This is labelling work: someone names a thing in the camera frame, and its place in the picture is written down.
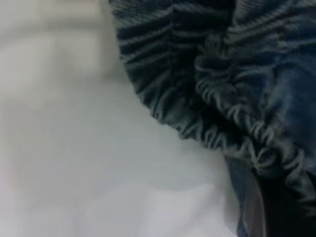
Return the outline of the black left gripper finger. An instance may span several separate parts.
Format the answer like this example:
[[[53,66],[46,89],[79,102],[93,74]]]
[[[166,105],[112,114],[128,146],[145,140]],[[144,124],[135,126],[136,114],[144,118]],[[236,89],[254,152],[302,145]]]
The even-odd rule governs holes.
[[[316,221],[305,216],[279,180],[252,173],[243,203],[247,237],[314,237]]]

